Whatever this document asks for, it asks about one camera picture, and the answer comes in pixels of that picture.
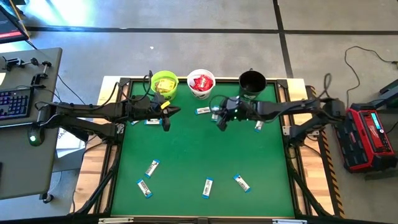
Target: desk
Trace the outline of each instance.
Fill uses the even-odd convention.
[[[98,104],[102,104],[109,97],[114,83],[119,79],[120,77],[104,78]],[[287,80],[287,83],[291,100],[307,98],[303,80],[291,79]],[[279,122],[267,124],[258,134],[253,130],[253,121],[247,123],[235,121],[230,122],[226,132],[222,133],[210,121],[210,115],[194,114],[196,108],[207,106],[208,100],[195,100],[189,93],[188,87],[183,83],[180,85],[177,97],[172,104],[181,106],[179,105],[181,103],[184,106],[181,106],[182,110],[172,117],[169,133],[164,133],[160,126],[149,127],[143,123],[138,123],[134,127],[127,125],[111,214],[135,217],[293,217],[293,196],[286,174]],[[236,94],[237,87],[235,88],[233,84],[218,82],[217,87],[212,94],[215,95],[216,91],[225,95]],[[282,91],[281,88],[276,88],[268,86],[260,96],[261,100],[276,101],[276,91]],[[142,91],[142,85],[136,83],[132,90],[134,94],[139,94]],[[310,114],[294,116],[297,124],[309,118]],[[205,129],[204,133],[194,130],[198,126],[200,129]],[[194,151],[189,144],[195,139],[189,134],[199,134],[199,139],[208,138],[215,145],[209,148],[203,147],[201,151]],[[248,141],[247,139],[252,140],[249,143],[250,147],[242,145]],[[153,142],[159,140],[163,140],[165,145],[162,147],[152,145]],[[253,144],[253,142],[265,140],[267,144],[263,146]],[[306,144],[318,149],[316,142],[306,141]],[[104,149],[105,146],[102,146],[85,155],[75,192],[77,209],[84,204],[98,184]],[[335,213],[321,158],[304,147],[300,151],[308,188],[326,211]],[[160,159],[161,163],[155,176],[150,180],[146,179],[154,196],[145,199],[136,185],[136,180],[143,177],[143,173],[153,159]],[[251,185],[252,192],[245,194],[234,182],[232,176],[237,172]],[[215,178],[209,200],[200,197],[206,176]],[[170,181],[183,186],[183,189],[175,190],[172,185],[165,184]],[[302,194],[299,189],[296,190],[299,209],[305,213]],[[108,189],[105,189],[100,211],[105,208],[107,199]],[[248,205],[248,209],[234,207],[234,203],[238,201]]]
[[[19,57],[25,62],[35,57],[40,63],[44,60],[51,62],[52,67],[47,69],[49,78],[43,80],[42,83],[47,86],[48,90],[54,91],[61,54],[61,48],[53,48],[9,52],[0,54],[0,56],[4,56],[6,59]],[[0,60],[0,66],[4,67],[4,61]],[[43,72],[43,66],[14,67],[11,72],[6,73],[0,89],[30,85],[32,77],[39,72]],[[48,91],[34,91],[33,102],[51,102],[52,99],[53,94]],[[21,122],[33,122],[37,120],[37,118],[32,119],[37,117],[37,114],[38,112],[32,106],[32,116],[21,119]],[[46,129],[44,143],[39,147],[33,147],[27,138],[29,128],[28,125],[0,128],[0,162],[3,163],[0,175],[0,199],[44,194],[50,187],[58,129]]]

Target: keyboard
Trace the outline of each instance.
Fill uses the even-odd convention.
[[[0,121],[29,116],[33,88],[0,90]]]

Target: green table surface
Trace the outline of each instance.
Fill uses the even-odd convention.
[[[143,94],[134,83],[133,94]],[[211,95],[238,94],[237,83],[217,83]],[[232,121],[221,132],[211,114],[195,114],[209,100],[197,100],[186,83],[179,83],[172,105],[181,111],[171,117],[171,128],[128,124],[114,193],[112,215],[293,217],[286,161],[279,120],[265,124],[260,133],[255,121]],[[258,100],[276,102],[268,85]],[[152,177],[144,173],[160,160]],[[235,174],[252,188],[245,193]],[[206,177],[214,178],[210,198],[201,197]],[[144,179],[153,196],[145,198],[136,184]]]

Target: gray floor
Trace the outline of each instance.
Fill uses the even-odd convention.
[[[30,26],[277,29],[271,0],[29,2],[21,9]],[[396,0],[279,0],[279,6],[285,29],[398,30]],[[346,89],[356,85],[344,63],[348,47],[359,45],[387,60],[398,60],[398,35],[287,35],[286,40],[294,77],[322,90],[323,76],[330,72],[329,93],[343,101]],[[184,76],[205,68],[219,77],[237,77],[254,68],[266,77],[286,77],[277,34],[33,32],[32,41],[38,48],[63,48],[60,75],[88,103],[96,103],[103,76],[144,75],[150,69]],[[25,49],[30,46],[24,42],[0,45],[0,52]],[[350,50],[348,61],[361,79],[361,86],[350,93],[351,103],[375,98],[398,75],[396,67],[369,52]],[[57,86],[64,101],[78,103],[61,83]],[[396,119],[383,118],[385,128]],[[330,144],[346,216],[398,223],[398,178],[365,182],[362,174],[343,169],[337,147],[332,140]],[[76,174],[63,173],[54,189],[57,201],[48,205],[38,202],[36,195],[0,201],[0,210],[7,211],[0,212],[0,220],[66,214]],[[52,186],[58,177],[54,173]]]

